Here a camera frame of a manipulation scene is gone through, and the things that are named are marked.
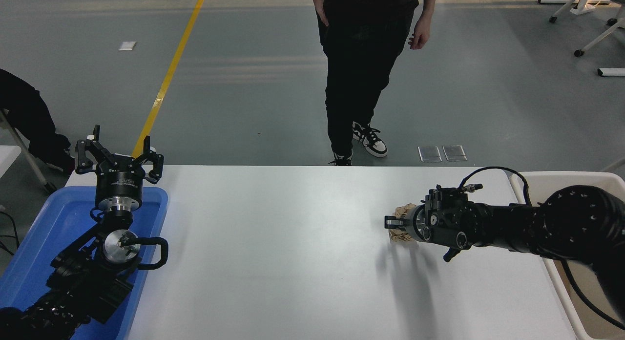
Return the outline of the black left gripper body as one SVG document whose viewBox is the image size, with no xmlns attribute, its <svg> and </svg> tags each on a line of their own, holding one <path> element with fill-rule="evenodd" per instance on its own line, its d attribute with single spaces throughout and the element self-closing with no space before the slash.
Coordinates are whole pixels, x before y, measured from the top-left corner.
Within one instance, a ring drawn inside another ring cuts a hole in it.
<svg viewBox="0 0 625 340">
<path fill-rule="evenodd" d="M 143 199 L 143 180 L 145 171 L 139 165 L 132 164 L 127 158 L 116 159 L 113 164 L 102 161 L 96 166 L 96 200 L 108 200 L 113 197 Z"/>
</svg>

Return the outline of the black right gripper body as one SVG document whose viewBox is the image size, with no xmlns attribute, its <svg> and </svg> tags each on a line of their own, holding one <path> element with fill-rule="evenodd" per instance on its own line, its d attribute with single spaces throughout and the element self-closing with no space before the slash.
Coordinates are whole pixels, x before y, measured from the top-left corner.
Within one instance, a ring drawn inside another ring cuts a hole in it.
<svg viewBox="0 0 625 340">
<path fill-rule="evenodd" d="M 422 221 L 424 206 L 415 206 L 410 208 L 404 216 L 404 230 L 411 238 L 418 242 L 425 242 L 422 235 L 423 227 L 425 226 Z"/>
</svg>

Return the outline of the standing person's left hand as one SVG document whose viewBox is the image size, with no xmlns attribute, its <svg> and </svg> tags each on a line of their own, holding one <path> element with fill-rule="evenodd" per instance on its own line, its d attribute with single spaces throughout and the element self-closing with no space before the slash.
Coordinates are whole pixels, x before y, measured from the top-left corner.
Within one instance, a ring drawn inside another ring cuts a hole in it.
<svg viewBox="0 0 625 340">
<path fill-rule="evenodd" d="M 413 34 L 409 38 L 411 50 L 423 49 L 430 39 L 432 17 L 420 17 L 414 26 Z"/>
</svg>

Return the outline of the standing person's right hand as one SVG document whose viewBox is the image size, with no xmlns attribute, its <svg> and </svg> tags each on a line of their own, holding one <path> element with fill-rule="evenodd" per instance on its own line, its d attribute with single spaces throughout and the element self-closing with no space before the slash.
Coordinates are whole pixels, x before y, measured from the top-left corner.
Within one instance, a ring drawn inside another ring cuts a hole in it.
<svg viewBox="0 0 625 340">
<path fill-rule="evenodd" d="M 313 0 L 315 12 L 317 13 L 322 26 L 328 27 L 329 22 L 324 10 L 324 0 Z"/>
</svg>

